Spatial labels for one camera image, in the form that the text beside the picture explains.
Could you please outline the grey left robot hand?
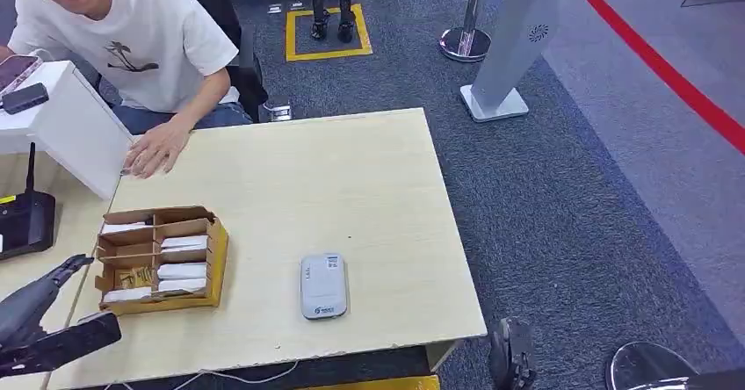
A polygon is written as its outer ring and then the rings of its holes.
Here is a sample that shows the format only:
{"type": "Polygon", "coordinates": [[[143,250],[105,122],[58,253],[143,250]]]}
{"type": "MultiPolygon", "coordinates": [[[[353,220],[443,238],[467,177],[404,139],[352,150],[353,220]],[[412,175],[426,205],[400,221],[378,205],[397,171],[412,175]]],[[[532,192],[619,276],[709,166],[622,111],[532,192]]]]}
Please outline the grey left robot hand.
{"type": "Polygon", "coordinates": [[[40,322],[69,278],[93,257],[71,256],[42,277],[1,301],[1,351],[21,348],[47,336],[40,322]]]}

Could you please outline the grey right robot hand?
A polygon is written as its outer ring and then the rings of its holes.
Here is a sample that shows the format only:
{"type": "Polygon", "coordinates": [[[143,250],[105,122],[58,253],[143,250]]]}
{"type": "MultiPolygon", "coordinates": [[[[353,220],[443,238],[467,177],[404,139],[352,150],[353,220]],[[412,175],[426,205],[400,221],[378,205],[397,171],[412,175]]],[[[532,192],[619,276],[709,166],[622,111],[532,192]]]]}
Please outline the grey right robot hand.
{"type": "Polygon", "coordinates": [[[532,389],[538,372],[531,325],[517,317],[505,317],[489,339],[488,366],[494,389],[532,389]]]}

